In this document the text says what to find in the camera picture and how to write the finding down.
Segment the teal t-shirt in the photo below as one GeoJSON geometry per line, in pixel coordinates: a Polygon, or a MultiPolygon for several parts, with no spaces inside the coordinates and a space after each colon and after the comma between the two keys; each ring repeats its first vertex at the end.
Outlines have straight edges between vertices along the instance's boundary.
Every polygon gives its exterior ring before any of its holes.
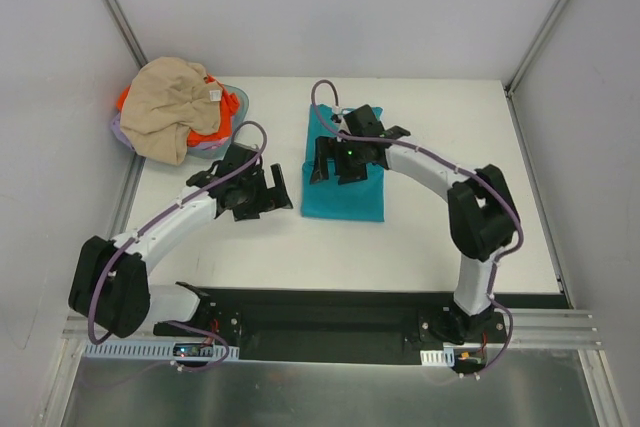
{"type": "Polygon", "coordinates": [[[333,161],[330,161],[329,179],[317,184],[311,183],[315,140],[319,136],[332,134],[320,122],[313,107],[310,107],[305,160],[302,164],[301,215],[317,219],[383,222],[385,170],[382,167],[368,165],[366,180],[339,185],[338,178],[334,175],[333,161]]]}

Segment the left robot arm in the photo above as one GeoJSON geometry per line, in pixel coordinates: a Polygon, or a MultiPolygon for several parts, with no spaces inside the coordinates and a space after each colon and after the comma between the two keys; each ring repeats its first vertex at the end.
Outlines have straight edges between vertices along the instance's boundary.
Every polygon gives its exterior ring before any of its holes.
{"type": "Polygon", "coordinates": [[[292,206],[280,165],[265,167],[261,150],[233,143],[142,227],[111,239],[88,239],[68,305],[87,319],[90,333],[101,327],[107,335],[126,338],[152,322],[191,336],[216,334],[221,316],[209,294],[186,282],[152,286],[150,274],[193,231],[226,212],[243,221],[292,206]]]}

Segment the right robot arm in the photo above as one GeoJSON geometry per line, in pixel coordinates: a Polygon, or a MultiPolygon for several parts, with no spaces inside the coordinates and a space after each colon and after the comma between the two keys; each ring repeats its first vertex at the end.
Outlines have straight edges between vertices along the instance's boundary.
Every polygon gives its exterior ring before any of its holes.
{"type": "Polygon", "coordinates": [[[449,233],[461,254],[450,307],[429,323],[432,336],[461,345],[481,335],[494,313],[499,262],[524,240],[520,217],[502,171],[469,170],[417,145],[409,130],[386,128],[369,105],[319,120],[310,136],[309,182],[339,187],[366,182],[377,166],[402,174],[446,202],[449,233]]]}

